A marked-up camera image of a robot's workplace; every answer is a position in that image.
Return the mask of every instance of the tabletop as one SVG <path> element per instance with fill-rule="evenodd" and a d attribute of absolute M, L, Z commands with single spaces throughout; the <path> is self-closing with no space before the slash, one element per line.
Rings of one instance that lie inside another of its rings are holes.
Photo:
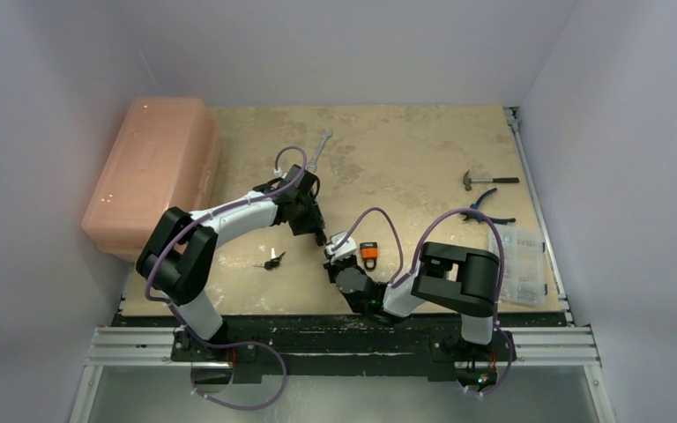
<path fill-rule="evenodd" d="M 210 206 L 242 197 L 273 178 L 273 160 L 284 146 L 298 145 L 308 160 L 324 130 L 333 136 L 317 162 L 321 180 L 317 202 L 329 236 L 348 230 L 369 207 L 386 210 L 396 225 L 407 270 L 425 229 L 444 212 L 466 207 L 491 184 L 463 185 L 475 178 L 511 177 L 518 184 L 497 184 L 481 210 L 497 218 L 517 218 L 516 226 L 539 229 L 524 182 L 517 148 L 500 106 L 299 106 L 212 108 L 219 125 L 221 155 Z M 287 170 L 301 162 L 285 153 Z M 379 246 L 377 268 L 369 275 L 387 281 L 399 265 L 393 234 L 379 213 L 370 213 L 353 235 Z M 488 226 L 453 216 L 428 238 L 488 249 Z M 273 271 L 255 267 L 286 252 Z M 222 315 L 348 314 L 346 301 L 329 283 L 323 249 L 311 235 L 293 237 L 288 225 L 260 229 L 217 249 L 206 293 Z M 559 311 L 554 276 L 544 260 L 547 300 L 528 307 L 504 302 L 502 312 Z M 145 281 L 130 275 L 123 315 L 168 315 L 147 301 Z M 450 312 L 426 303 L 415 312 Z"/>

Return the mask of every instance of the storage box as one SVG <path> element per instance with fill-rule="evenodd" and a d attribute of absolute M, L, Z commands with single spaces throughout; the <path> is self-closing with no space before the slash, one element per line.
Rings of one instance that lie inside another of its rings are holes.
<path fill-rule="evenodd" d="M 104 252 L 135 262 L 162 213 L 205 208 L 219 133 L 203 101 L 140 97 L 130 106 L 82 220 Z"/>
<path fill-rule="evenodd" d="M 504 248 L 504 279 L 500 299 L 530 306 L 547 298 L 544 280 L 544 241 L 539 231 L 497 225 Z M 499 256 L 494 234 L 489 232 L 489 250 Z"/>

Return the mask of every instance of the hammer head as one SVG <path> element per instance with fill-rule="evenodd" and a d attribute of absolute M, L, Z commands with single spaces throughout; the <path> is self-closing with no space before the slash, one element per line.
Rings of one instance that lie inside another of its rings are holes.
<path fill-rule="evenodd" d="M 471 177 L 468 176 L 469 170 L 465 171 L 465 174 L 463 175 L 463 184 L 465 185 L 465 190 L 470 191 L 471 190 Z"/>

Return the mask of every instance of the hammer handle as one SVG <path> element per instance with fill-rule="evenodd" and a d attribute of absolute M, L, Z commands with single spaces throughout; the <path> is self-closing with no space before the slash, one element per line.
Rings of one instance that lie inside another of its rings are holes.
<path fill-rule="evenodd" d="M 492 182 L 497 182 L 497 183 L 520 183 L 519 178 L 494 178 L 492 179 Z"/>

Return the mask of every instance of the hammer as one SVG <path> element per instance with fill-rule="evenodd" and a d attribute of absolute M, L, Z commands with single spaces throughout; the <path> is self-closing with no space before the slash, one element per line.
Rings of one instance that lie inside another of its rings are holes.
<path fill-rule="evenodd" d="M 520 183 L 520 179 L 518 178 L 489 178 L 489 179 L 471 179 L 470 176 L 468 176 L 469 170 L 465 171 L 465 174 L 463 175 L 463 184 L 465 185 L 465 190 L 470 191 L 471 190 L 471 184 L 472 183 L 488 183 L 488 182 L 496 182 L 496 183 Z"/>

